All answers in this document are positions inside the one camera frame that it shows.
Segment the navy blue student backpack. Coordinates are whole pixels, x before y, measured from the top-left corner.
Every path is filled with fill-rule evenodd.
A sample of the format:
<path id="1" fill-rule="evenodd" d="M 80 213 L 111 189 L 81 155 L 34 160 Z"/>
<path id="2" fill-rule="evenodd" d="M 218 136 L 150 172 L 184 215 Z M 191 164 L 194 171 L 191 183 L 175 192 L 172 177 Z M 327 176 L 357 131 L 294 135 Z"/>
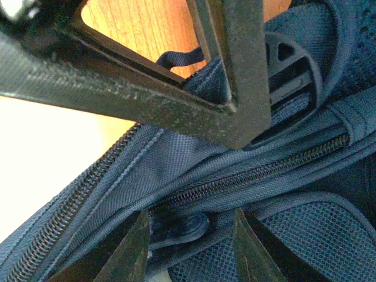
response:
<path id="1" fill-rule="evenodd" d="M 293 1 L 264 20 L 270 126 L 232 149 L 135 121 L 1 243 L 2 281 L 49 281 L 147 210 L 143 281 L 239 281 L 236 209 L 329 281 L 375 280 L 375 2 Z M 155 64 L 222 102 L 203 47 Z"/>

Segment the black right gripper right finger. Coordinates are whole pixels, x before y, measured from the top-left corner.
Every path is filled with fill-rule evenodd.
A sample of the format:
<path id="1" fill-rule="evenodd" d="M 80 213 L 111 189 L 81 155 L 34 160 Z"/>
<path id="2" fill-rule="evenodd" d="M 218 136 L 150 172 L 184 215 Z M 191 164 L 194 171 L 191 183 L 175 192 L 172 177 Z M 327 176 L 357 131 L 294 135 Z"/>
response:
<path id="1" fill-rule="evenodd" d="M 329 281 L 241 208 L 236 209 L 233 242 L 239 281 Z"/>

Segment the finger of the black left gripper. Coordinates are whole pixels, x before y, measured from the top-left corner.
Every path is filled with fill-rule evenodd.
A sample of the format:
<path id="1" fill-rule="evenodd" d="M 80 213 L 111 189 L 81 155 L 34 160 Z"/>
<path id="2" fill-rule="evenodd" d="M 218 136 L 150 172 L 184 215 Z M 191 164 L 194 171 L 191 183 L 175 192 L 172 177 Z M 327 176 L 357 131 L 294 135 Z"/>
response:
<path id="1" fill-rule="evenodd" d="M 240 149 L 271 123 L 262 1 L 189 1 L 222 102 L 88 27 L 84 1 L 1 2 L 1 95 L 156 125 Z"/>

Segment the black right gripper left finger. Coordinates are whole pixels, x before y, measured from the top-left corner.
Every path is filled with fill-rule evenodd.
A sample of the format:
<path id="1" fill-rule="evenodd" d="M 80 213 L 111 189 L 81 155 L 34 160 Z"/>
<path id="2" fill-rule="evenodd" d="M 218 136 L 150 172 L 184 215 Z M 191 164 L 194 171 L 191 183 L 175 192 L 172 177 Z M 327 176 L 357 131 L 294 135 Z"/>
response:
<path id="1" fill-rule="evenodd" d="M 49 281 L 143 281 L 150 241 L 147 210 L 134 212 L 92 251 Z"/>

